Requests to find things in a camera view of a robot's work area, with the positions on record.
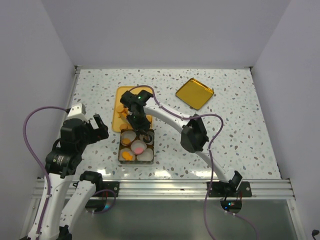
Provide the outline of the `black sandwich cookie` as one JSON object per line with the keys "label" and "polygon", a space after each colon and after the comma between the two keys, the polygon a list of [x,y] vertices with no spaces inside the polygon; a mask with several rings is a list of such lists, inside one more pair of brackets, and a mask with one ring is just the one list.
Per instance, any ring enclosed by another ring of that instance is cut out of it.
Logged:
{"label": "black sandwich cookie", "polygon": [[146,135],[146,136],[143,137],[143,141],[145,143],[150,143],[150,142],[153,141],[153,137],[151,135]]}

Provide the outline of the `orange flower cookie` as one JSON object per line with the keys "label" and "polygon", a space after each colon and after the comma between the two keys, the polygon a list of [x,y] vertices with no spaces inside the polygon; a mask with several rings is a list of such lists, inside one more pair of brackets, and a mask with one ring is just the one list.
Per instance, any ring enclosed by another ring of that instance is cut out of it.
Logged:
{"label": "orange flower cookie", "polygon": [[131,140],[129,139],[129,138],[122,138],[121,139],[121,144],[123,145],[123,146],[128,146],[128,145],[130,145],[131,144]]}

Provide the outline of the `pink round cookie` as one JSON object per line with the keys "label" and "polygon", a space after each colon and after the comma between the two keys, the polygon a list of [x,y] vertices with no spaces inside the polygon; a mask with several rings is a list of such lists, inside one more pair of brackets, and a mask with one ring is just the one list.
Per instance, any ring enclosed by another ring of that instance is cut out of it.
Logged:
{"label": "pink round cookie", "polygon": [[133,149],[133,152],[134,152],[135,155],[140,155],[140,154],[142,154],[144,152],[144,150],[145,149],[143,147],[136,147],[136,148]]}

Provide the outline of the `orange fish cookie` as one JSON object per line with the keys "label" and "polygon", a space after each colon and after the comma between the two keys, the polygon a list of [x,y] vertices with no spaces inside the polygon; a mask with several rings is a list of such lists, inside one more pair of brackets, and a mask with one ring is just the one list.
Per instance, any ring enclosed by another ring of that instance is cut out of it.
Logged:
{"label": "orange fish cookie", "polygon": [[125,161],[133,161],[134,160],[134,155],[131,154],[130,152],[128,151],[124,151],[122,154],[121,154],[122,158],[125,160]]}

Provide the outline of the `gold tin lid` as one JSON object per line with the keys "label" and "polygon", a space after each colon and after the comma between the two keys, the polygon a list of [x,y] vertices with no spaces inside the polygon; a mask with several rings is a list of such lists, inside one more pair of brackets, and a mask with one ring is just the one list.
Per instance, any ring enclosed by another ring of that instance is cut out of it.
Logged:
{"label": "gold tin lid", "polygon": [[195,110],[200,110],[214,95],[214,90],[195,78],[190,78],[175,96]]}

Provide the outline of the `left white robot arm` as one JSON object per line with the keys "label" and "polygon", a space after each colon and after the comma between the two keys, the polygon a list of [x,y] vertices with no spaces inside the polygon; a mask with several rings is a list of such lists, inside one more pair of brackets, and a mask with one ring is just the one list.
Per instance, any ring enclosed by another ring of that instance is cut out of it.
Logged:
{"label": "left white robot arm", "polygon": [[92,196],[103,193],[103,177],[94,171],[84,171],[79,178],[70,203],[65,203],[68,189],[86,147],[109,137],[108,127],[99,114],[90,121],[79,117],[63,122],[60,138],[45,158],[44,186],[33,226],[26,240],[70,240],[72,226]]}

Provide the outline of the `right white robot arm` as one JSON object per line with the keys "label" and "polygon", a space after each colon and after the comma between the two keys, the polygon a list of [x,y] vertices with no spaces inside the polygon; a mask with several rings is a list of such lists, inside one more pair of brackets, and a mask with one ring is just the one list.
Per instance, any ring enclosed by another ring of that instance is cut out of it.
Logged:
{"label": "right white robot arm", "polygon": [[[146,90],[141,90],[138,94],[127,90],[122,94],[120,102],[128,109],[129,115],[126,119],[137,136],[142,136],[147,141],[151,139],[149,133],[151,122],[147,119],[147,115],[163,121],[180,134],[180,145],[184,150],[196,154],[211,167],[211,174],[218,177],[222,185],[220,189],[227,196],[235,196],[241,190],[242,175],[236,170],[225,170],[213,157],[213,141],[224,126],[223,119],[219,115],[210,113],[185,116],[166,105],[162,105],[154,94]],[[203,122],[204,117],[217,117],[220,120],[220,129],[212,139],[208,137]]]}

